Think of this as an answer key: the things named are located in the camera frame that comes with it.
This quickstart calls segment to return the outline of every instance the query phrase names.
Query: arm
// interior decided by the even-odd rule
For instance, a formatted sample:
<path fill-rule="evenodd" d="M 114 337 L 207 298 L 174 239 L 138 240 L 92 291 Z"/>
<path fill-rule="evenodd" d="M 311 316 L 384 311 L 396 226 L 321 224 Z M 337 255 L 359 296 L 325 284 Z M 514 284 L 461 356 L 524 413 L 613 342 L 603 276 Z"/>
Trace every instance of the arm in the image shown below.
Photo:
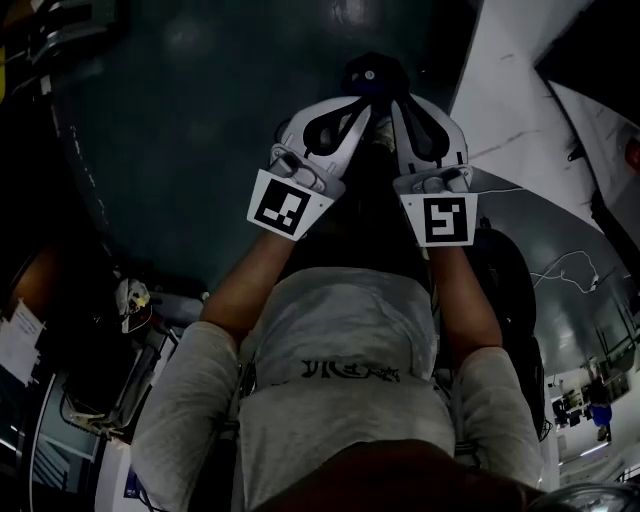
<path fill-rule="evenodd" d="M 200 320 L 227 331 L 240 346 L 256 325 L 295 242 L 264 232 L 205 304 Z"/>
<path fill-rule="evenodd" d="M 160 508 L 186 512 L 238 384 L 234 342 L 196 322 L 149 393 L 131 445 L 131 462 Z"/>
<path fill-rule="evenodd" d="M 461 247 L 429 249 L 453 362 L 484 347 L 502 347 L 500 324 Z"/>
<path fill-rule="evenodd" d="M 454 364 L 465 439 L 483 467 L 536 487 L 542 457 L 500 324 L 460 247 L 429 250 Z"/>

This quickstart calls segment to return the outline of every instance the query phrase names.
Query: wall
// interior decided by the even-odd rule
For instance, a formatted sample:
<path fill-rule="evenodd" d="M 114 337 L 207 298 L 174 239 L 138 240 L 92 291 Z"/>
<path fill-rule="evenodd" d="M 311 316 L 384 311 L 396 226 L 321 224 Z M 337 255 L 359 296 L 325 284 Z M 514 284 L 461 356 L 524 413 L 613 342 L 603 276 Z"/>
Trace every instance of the wall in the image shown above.
<path fill-rule="evenodd" d="M 627 373 L 631 390 L 616 400 L 611 408 L 611 437 L 615 453 L 624 453 L 640 443 L 640 350 L 636 349 L 636 362 Z"/>
<path fill-rule="evenodd" d="M 484 2 L 452 119 L 469 163 L 595 226 L 584 159 L 567 161 L 573 134 L 533 63 L 590 0 Z"/>

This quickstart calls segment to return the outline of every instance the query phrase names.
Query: white surface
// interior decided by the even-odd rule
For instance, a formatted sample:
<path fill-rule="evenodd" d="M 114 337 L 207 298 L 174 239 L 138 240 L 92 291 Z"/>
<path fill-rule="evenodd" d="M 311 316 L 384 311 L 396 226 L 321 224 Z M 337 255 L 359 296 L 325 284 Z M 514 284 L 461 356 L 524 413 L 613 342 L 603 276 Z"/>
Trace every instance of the white surface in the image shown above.
<path fill-rule="evenodd" d="M 602 197 L 612 204 L 633 178 L 633 170 L 624 159 L 627 142 L 639 132 L 629 120 L 587 96 L 551 82 L 562 102 L 591 167 Z"/>
<path fill-rule="evenodd" d="M 573 135 L 533 68 L 590 0 L 486 0 L 451 117 L 469 164 L 520 185 L 588 224 L 594 184 Z"/>

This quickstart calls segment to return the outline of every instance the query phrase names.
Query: white t-shirt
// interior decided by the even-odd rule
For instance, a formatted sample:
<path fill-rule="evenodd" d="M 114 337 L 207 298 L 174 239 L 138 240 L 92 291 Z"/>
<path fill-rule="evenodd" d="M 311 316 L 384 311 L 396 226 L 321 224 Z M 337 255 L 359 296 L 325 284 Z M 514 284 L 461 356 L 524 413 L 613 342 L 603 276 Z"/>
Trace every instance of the white t-shirt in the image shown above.
<path fill-rule="evenodd" d="M 233 341 L 197 322 L 151 392 L 134 469 L 170 511 L 189 497 L 238 383 Z M 392 274 L 298 272 L 274 289 L 243 342 L 257 386 L 240 406 L 241 488 L 254 509 L 358 442 L 419 439 L 453 456 L 475 442 L 483 467 L 535 486 L 542 458 L 529 407 L 502 349 L 472 354 L 454 383 L 453 418 L 430 383 L 437 338 L 427 292 Z"/>

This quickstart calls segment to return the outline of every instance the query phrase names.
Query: black chair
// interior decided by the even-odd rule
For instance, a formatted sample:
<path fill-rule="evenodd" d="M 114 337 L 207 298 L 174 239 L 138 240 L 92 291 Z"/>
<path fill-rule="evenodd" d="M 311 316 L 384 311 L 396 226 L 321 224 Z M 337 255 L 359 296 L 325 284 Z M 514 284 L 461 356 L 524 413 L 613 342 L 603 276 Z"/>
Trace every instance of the black chair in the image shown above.
<path fill-rule="evenodd" d="M 465 252 L 498 318 L 504 349 L 518 374 L 540 437 L 545 421 L 544 368 L 533 335 L 536 299 L 527 264 L 511 239 L 494 229 L 478 229 L 473 245 Z"/>

